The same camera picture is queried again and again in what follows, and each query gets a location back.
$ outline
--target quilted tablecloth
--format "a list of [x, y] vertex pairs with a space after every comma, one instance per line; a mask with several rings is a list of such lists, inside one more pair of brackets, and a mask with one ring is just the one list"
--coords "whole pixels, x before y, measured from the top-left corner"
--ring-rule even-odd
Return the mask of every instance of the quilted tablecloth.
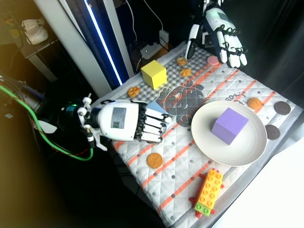
[[[99, 99], [93, 106], [98, 106], [104, 99], [128, 99], [127, 90], [138, 86], [141, 92], [136, 100], [148, 103], [156, 101], [173, 116], [173, 124], [167, 128], [160, 144], [114, 142], [114, 147], [166, 226], [208, 227], [263, 167], [302, 109], [238, 69], [229, 68], [226, 64], [209, 65], [207, 58], [211, 54], [202, 49], [198, 48], [185, 66], [177, 65], [176, 58], [184, 56], [185, 47], [185, 44], [180, 44], [159, 60], [167, 68], [167, 83], [158, 89], [151, 89], [137, 75], [118, 90]], [[192, 76], [181, 77], [179, 72], [183, 68], [192, 69]], [[199, 150], [192, 138], [190, 123], [194, 113], [205, 101], [229, 100], [247, 105], [246, 102], [251, 97], [258, 97], [263, 102], [261, 109], [253, 111], [263, 124], [278, 127], [281, 137], [268, 141], [263, 156], [253, 164], [229, 167], [212, 161]], [[290, 105], [289, 115], [276, 113], [274, 104], [278, 101]], [[150, 168], [146, 162], [148, 155], [153, 152], [163, 157], [163, 165], [158, 169]], [[216, 214], [198, 219], [188, 199], [195, 197], [200, 190], [203, 179], [199, 174], [205, 174], [210, 168], [224, 174], [224, 188], [219, 192], [214, 207]]]

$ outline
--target orange cookie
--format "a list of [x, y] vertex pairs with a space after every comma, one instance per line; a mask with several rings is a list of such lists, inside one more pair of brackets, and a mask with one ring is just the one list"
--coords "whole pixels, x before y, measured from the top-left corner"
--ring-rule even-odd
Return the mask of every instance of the orange cookie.
[[162, 165], [162, 156], [159, 153], [152, 153], [147, 158], [148, 165], [153, 168], [157, 169]]
[[178, 65], [183, 66], [186, 65], [188, 61], [184, 57], [179, 57], [177, 58], [176, 62]]
[[189, 76], [192, 75], [192, 70], [189, 69], [189, 68], [182, 69], [182, 70], [180, 71], [180, 75], [181, 75], [182, 77], [189, 77]]
[[139, 94], [140, 91], [141, 91], [140, 88], [132, 87], [128, 90], [128, 96], [129, 97], [136, 97]]
[[247, 101], [247, 105], [248, 105], [249, 108], [252, 108], [252, 109], [255, 109], [255, 110], [262, 108], [262, 102], [256, 97], [250, 98]]

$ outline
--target white shoe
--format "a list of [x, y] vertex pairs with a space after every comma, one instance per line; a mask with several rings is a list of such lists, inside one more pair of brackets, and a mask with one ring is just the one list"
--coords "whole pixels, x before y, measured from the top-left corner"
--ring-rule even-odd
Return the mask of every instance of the white shoe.
[[22, 21], [22, 27], [27, 36], [27, 42], [31, 45], [39, 44], [48, 38], [48, 32], [43, 27], [43, 19], [29, 19]]

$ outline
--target green building block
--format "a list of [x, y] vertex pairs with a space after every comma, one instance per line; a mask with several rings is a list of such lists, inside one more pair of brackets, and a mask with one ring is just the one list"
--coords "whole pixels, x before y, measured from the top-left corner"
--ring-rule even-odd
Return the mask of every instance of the green building block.
[[206, 206], [202, 205], [201, 203], [197, 202], [195, 204], [194, 209], [202, 214], [204, 214], [205, 216], [209, 217], [211, 209], [207, 208]]

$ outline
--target purple cube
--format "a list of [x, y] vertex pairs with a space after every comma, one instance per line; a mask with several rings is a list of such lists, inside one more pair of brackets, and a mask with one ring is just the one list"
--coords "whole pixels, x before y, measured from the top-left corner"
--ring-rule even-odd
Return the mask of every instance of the purple cube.
[[241, 114], [227, 108], [216, 120], [211, 132], [230, 145], [248, 121]]

